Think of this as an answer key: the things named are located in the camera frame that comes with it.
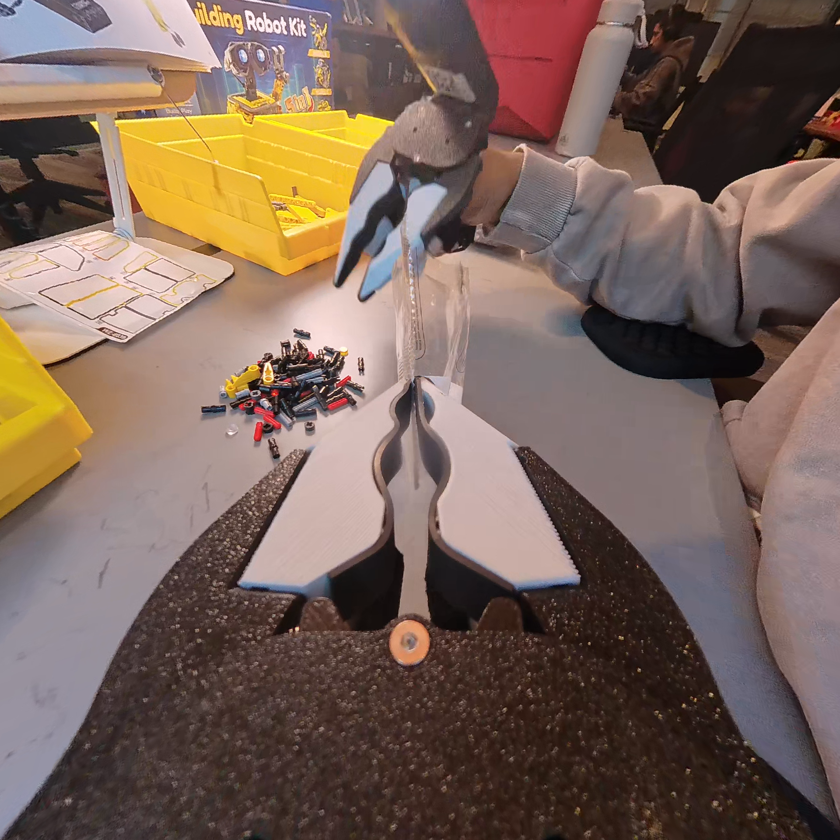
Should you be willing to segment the person's right hand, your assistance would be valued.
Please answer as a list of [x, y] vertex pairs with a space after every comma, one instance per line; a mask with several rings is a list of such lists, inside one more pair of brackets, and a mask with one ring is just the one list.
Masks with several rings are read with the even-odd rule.
[[524, 159], [523, 149], [486, 149], [480, 153], [481, 168], [471, 188], [460, 219], [476, 228], [479, 241], [486, 240], [516, 189]]

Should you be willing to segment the black high-back chair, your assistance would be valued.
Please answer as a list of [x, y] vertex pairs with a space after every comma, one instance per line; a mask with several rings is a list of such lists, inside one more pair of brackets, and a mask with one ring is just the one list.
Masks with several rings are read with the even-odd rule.
[[779, 165], [838, 83], [839, 27], [751, 24], [662, 139], [654, 154], [662, 182], [709, 203]]

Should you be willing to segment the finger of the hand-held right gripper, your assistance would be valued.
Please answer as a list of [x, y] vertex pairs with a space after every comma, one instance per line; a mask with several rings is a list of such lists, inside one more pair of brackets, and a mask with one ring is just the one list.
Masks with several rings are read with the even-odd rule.
[[397, 260], [403, 255], [403, 245], [425, 249], [423, 231], [447, 191], [441, 182], [409, 182], [397, 184], [397, 221], [383, 217], [374, 230], [371, 242], [363, 248], [370, 257], [361, 282], [361, 299], [370, 299], [391, 279]]
[[363, 254], [376, 256], [405, 212], [405, 196], [390, 164], [374, 164], [356, 188], [346, 216], [335, 286], [341, 287]]

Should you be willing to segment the yellow flat box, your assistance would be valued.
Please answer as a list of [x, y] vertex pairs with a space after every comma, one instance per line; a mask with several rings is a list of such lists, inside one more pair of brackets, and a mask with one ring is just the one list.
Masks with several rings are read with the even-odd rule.
[[1, 321], [1, 516], [79, 463], [91, 434], [75, 403]]

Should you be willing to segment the yellow storage bin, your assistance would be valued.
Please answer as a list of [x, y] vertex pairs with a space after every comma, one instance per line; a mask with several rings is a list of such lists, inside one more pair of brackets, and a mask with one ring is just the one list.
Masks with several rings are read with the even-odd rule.
[[[356, 171], [260, 140], [237, 114], [118, 121], [129, 185], [146, 216], [288, 276], [338, 253]], [[269, 194], [331, 215], [280, 228]]]
[[292, 152], [359, 168], [362, 159], [393, 121], [344, 110], [288, 112], [255, 117], [260, 140], [279, 141]]

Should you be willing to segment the white bottle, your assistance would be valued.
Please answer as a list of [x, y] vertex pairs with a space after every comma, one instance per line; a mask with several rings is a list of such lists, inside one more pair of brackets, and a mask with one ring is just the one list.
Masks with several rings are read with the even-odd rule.
[[644, 20], [641, 1], [604, 1], [588, 34], [563, 116], [555, 152], [565, 160], [593, 156], [629, 54], [636, 22]]

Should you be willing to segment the clear plastic bag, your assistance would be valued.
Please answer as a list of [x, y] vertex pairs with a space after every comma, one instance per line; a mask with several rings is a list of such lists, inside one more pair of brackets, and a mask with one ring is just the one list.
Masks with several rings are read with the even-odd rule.
[[406, 223], [398, 228], [392, 276], [397, 387], [391, 404], [400, 430], [395, 452], [408, 468], [411, 487], [435, 493], [443, 475], [442, 456], [425, 423], [433, 399], [416, 383], [430, 381], [462, 402], [470, 330], [469, 273], [460, 254], [432, 257]]

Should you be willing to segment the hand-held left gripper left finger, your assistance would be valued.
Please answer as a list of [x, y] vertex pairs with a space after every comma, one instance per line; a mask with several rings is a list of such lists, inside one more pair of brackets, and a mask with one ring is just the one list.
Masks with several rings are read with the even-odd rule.
[[308, 452], [297, 477], [239, 578], [239, 586], [291, 594], [328, 594], [330, 576], [372, 549], [385, 527], [385, 486], [375, 456], [398, 430], [401, 381], [344, 412]]

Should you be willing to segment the white printed booklet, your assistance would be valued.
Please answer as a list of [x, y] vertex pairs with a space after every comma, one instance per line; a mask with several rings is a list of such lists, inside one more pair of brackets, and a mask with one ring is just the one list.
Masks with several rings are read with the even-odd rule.
[[185, 1], [2, 1], [1, 60], [189, 71], [220, 67]]

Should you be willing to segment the grey desk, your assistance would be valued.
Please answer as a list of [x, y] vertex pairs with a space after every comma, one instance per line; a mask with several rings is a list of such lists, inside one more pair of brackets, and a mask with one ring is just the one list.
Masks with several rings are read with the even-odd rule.
[[[87, 715], [163, 575], [271, 468], [248, 430], [201, 418], [226, 373], [293, 327], [364, 357], [367, 392], [396, 379], [391, 292], [333, 288], [334, 258], [289, 277], [221, 253], [234, 277], [131, 343], [50, 373], [92, 426], [81, 462], [2, 519], [2, 833]], [[742, 734], [814, 804], [827, 783], [755, 602], [758, 545], [708, 381], [658, 381], [607, 360], [582, 306], [505, 249], [474, 247], [464, 403], [533, 447], [663, 577]]]

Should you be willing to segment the person's right forearm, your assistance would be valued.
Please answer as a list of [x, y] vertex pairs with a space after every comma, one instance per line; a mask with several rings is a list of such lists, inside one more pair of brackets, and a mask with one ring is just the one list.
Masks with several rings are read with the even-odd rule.
[[838, 301], [839, 163], [743, 177], [711, 203], [677, 185], [523, 149], [490, 239], [582, 302], [685, 326], [729, 347], [759, 329], [812, 329]]

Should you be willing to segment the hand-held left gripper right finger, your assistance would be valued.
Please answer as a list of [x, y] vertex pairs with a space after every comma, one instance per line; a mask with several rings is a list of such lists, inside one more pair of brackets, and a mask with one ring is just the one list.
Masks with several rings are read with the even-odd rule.
[[431, 379], [417, 381], [417, 432], [444, 550], [514, 592], [581, 582], [513, 441]]

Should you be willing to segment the pile of mixed small plastic parts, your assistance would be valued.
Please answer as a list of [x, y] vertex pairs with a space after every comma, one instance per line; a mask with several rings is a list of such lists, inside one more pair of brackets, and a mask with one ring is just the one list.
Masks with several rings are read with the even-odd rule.
[[219, 388], [217, 401], [201, 406], [201, 418], [225, 417], [228, 437], [248, 430], [253, 444], [266, 445], [278, 460], [281, 432], [300, 427], [310, 437], [319, 418], [359, 406], [365, 395], [359, 380], [364, 357], [357, 359], [356, 371], [347, 367], [349, 360], [347, 347], [314, 345], [310, 330], [294, 328], [278, 351], [236, 369]]

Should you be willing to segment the red box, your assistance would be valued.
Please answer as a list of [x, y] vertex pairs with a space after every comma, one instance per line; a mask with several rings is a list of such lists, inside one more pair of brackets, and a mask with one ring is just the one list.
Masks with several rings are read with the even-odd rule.
[[560, 130], [601, 1], [468, 1], [499, 87], [490, 130], [550, 141]]

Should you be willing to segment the robot kit box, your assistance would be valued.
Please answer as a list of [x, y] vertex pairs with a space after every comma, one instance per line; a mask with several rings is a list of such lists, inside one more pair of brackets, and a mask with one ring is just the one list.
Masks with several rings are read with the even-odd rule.
[[200, 76], [195, 112], [256, 116], [333, 110], [328, 2], [192, 1], [220, 64]]

